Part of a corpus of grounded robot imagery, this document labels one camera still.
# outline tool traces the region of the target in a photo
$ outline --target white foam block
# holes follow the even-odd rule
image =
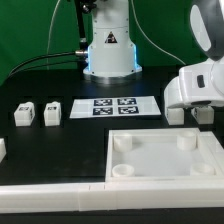
[[[184,110],[182,108],[168,108],[166,119],[169,125],[184,125]]]
[[[191,110],[191,114],[198,122],[198,124],[214,123],[214,109],[211,106],[196,107]]]
[[[71,119],[161,115],[153,96],[75,100]]]
[[[44,110],[46,126],[58,126],[61,122],[61,104],[58,102],[48,103]]]
[[[35,117],[34,104],[27,102],[20,104],[14,113],[16,126],[30,126]]]
[[[0,139],[0,163],[6,155],[5,142],[4,139]]]

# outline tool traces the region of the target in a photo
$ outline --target table surface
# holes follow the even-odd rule
[[[168,125],[163,113],[163,91],[177,75],[176,67],[145,68],[142,79],[116,86],[104,86],[82,80],[78,70],[27,71],[8,79],[0,87],[0,138],[5,138],[7,146],[7,156],[0,164],[0,185],[104,182],[109,130],[195,127],[201,131],[213,131],[223,146],[222,108],[215,109],[214,125],[199,126],[190,110],[186,110],[185,125]],[[74,99],[131,96],[155,96],[162,115],[69,119]],[[62,104],[61,126],[45,127],[45,105],[53,101]],[[13,114],[18,105],[25,102],[35,104],[36,116],[31,127],[16,128]],[[182,223],[194,220],[223,223],[224,209],[1,215],[0,221],[24,223],[32,219],[32,223],[71,223],[83,220],[86,223],[114,223],[123,220],[122,223],[180,223],[178,218],[183,216],[185,219]]]

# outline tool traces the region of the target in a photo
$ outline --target white block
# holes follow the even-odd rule
[[[214,109],[211,106],[196,107],[191,110],[191,114],[198,122],[198,124],[214,123]]]
[[[0,139],[0,163],[6,155],[5,142],[4,139]]]
[[[46,126],[58,126],[61,122],[61,104],[58,102],[48,103],[44,110]]]
[[[114,149],[118,152],[128,152],[132,150],[132,136],[129,133],[114,136]]]
[[[34,104],[27,102],[20,104],[14,113],[16,126],[30,126],[35,117]]]
[[[197,147],[197,135],[193,131],[182,131],[177,136],[177,147],[180,150],[191,151]]]
[[[184,110],[182,108],[168,108],[165,116],[169,125],[184,125]]]

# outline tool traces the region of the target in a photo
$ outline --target green wall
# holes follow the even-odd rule
[[[17,64],[47,53],[49,27],[57,1],[1,1],[0,84]],[[142,28],[160,47],[177,55],[187,64],[205,59],[190,32],[191,0],[135,0],[134,2]],[[91,39],[90,16],[85,16],[85,25]],[[140,65],[180,64],[148,44],[137,29],[132,12],[130,29],[131,39],[137,44]],[[50,53],[72,51],[77,48],[78,29],[74,3],[73,0],[61,0],[52,30]],[[74,66],[69,64],[51,68],[74,68]]]

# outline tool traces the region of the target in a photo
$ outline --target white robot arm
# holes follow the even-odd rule
[[[183,124],[183,110],[173,108],[224,106],[224,0],[194,0],[190,22],[209,59],[183,67],[166,87],[165,115],[170,124]]]
[[[88,48],[84,77],[105,84],[136,78],[136,46],[129,37],[128,0],[82,0],[83,11],[92,10],[93,42]]]

